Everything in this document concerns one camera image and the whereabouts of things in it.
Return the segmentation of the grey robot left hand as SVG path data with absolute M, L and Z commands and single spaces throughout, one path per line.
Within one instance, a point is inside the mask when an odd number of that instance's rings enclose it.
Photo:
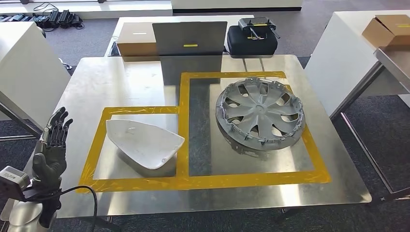
M 34 188 L 58 189 L 61 175 L 67 168 L 66 139 L 73 119 L 65 107 L 59 108 L 49 118 L 36 144 L 32 159 L 32 185 Z

